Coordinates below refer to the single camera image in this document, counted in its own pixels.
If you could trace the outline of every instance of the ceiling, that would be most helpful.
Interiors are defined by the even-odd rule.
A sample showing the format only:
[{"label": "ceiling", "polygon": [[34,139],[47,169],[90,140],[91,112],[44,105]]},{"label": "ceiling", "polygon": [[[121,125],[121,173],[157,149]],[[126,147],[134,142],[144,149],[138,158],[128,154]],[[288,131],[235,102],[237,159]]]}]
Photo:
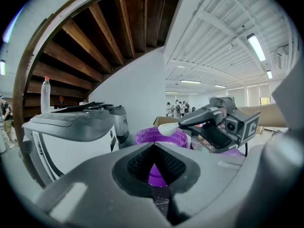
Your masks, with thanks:
[{"label": "ceiling", "polygon": [[[247,36],[254,33],[266,60]],[[166,66],[166,91],[205,93],[285,77],[298,57],[298,35],[274,0],[203,0]],[[277,52],[282,55],[278,63]],[[201,84],[181,83],[197,80]]]}]

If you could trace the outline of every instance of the wooden staircase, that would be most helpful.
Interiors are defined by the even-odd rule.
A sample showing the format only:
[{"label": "wooden staircase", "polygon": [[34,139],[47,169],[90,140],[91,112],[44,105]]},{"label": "wooden staircase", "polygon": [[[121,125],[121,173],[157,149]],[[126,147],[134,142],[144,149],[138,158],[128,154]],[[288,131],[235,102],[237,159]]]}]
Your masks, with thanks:
[{"label": "wooden staircase", "polygon": [[32,66],[23,117],[40,114],[45,76],[51,105],[78,105],[106,79],[166,41],[179,0],[100,0],[73,14],[48,38]]}]

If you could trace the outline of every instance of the person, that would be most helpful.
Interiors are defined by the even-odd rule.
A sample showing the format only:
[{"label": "person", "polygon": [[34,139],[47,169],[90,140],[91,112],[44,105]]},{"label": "person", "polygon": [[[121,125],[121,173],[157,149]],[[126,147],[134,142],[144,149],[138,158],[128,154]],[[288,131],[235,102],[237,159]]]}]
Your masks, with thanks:
[{"label": "person", "polygon": [[2,111],[2,119],[4,125],[4,131],[6,132],[9,138],[9,148],[12,149],[15,147],[13,139],[11,137],[11,129],[12,129],[12,116],[11,116],[11,109],[9,104],[4,100],[3,96],[0,95],[0,106]]},{"label": "person", "polygon": [[180,101],[180,116],[183,117],[185,115],[185,107]]},{"label": "person", "polygon": [[184,106],[184,109],[185,109],[185,115],[189,114],[190,113],[190,105],[186,101],[183,101],[182,103],[183,103],[183,106]]},{"label": "person", "polygon": [[175,118],[181,117],[181,106],[178,100],[176,100],[174,104],[174,117]]},{"label": "person", "polygon": [[166,116],[171,116],[171,114],[172,114],[172,107],[170,105],[170,102],[167,102],[166,105],[167,105],[166,106]]}]

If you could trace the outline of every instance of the floor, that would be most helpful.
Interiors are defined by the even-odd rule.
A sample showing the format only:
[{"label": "floor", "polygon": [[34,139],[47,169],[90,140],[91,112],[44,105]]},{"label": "floor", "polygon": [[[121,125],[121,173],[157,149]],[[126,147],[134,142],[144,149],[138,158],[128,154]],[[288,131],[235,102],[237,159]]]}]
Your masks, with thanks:
[{"label": "floor", "polygon": [[1,154],[1,159],[1,168],[14,191],[35,202],[43,189],[32,179],[26,169],[19,154],[18,144],[16,143],[13,149],[9,149],[6,146],[6,151]]}]

